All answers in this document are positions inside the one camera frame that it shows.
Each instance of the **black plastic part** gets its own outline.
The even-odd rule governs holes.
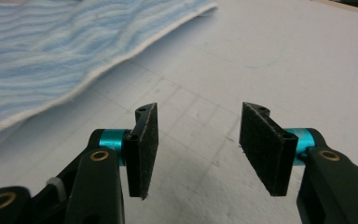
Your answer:
[[[282,129],[261,105],[242,104],[240,144],[271,196],[285,196],[298,138]]]
[[[358,224],[358,167],[329,147],[311,147],[305,163],[297,198],[302,222]]]
[[[23,187],[1,188],[0,196],[2,196],[0,197],[0,205],[7,204],[0,208],[0,224],[31,223],[34,211],[28,189]]]
[[[124,134],[123,148],[131,197],[145,199],[149,190],[158,148],[157,104],[135,111],[136,125]]]
[[[96,161],[104,155],[107,157]],[[104,147],[83,155],[64,223],[124,223],[120,173],[114,150]]]

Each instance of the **white table surface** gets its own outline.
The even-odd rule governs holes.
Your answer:
[[[358,13],[308,0],[227,0],[108,72],[68,104],[28,120],[0,146],[0,187],[33,195],[98,128],[134,126],[158,103],[160,144],[145,201],[127,223],[300,223],[295,167],[272,198],[238,144],[241,103],[282,127],[312,127],[358,165]]]

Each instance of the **folded fabric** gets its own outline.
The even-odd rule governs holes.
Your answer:
[[[0,5],[0,142],[214,0],[30,0]]]

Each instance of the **towel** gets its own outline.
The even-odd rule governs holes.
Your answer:
[[[0,4],[0,142],[214,0],[25,0]]]

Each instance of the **cyan spacer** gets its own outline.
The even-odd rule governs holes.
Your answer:
[[[100,147],[109,147],[116,152],[119,166],[124,166],[122,152],[124,132],[125,129],[105,129],[100,138]]]
[[[315,141],[313,140],[312,134],[310,134],[310,131],[305,128],[291,128],[285,130],[298,137],[296,157],[293,165],[304,165],[304,162],[300,158],[307,156],[308,147],[315,147]]]

